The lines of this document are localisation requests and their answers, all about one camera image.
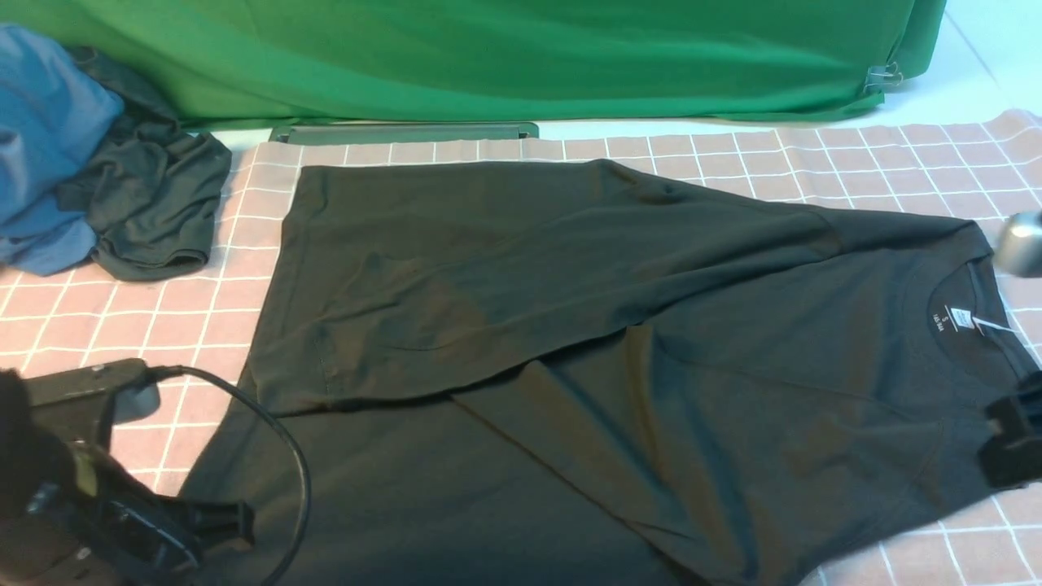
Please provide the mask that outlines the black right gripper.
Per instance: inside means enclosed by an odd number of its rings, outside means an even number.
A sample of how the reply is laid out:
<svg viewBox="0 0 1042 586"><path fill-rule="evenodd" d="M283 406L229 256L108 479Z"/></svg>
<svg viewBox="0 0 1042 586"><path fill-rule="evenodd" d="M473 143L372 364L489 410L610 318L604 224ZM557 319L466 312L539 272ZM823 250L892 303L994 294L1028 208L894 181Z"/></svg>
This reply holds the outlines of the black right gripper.
<svg viewBox="0 0 1042 586"><path fill-rule="evenodd" d="M992 436L978 451L979 468L992 488L1022 488L1041 479L1039 392L1019 392L985 408Z"/></svg>

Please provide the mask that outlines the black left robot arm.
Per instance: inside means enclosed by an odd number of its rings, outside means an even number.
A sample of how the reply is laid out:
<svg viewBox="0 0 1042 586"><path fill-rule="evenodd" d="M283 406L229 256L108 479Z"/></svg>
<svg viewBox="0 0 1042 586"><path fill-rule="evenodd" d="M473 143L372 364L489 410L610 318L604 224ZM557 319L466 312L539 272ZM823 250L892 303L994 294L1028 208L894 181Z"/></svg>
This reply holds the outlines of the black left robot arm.
<svg viewBox="0 0 1042 586"><path fill-rule="evenodd" d="M109 451L159 408L141 360L23 379L2 372L4 585L187 585L213 550L250 550L246 503L162 496Z"/></svg>

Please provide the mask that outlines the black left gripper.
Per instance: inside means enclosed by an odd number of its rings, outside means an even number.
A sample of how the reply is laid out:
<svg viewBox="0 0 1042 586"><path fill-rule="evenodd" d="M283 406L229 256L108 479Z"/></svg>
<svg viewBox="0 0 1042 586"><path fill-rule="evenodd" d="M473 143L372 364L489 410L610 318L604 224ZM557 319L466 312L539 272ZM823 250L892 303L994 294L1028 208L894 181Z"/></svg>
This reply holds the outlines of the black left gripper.
<svg viewBox="0 0 1042 586"><path fill-rule="evenodd" d="M245 500L162 507L111 457L75 456L71 487L41 482L24 507L24 582L182 585L204 563L201 548L253 548L254 519Z"/></svg>

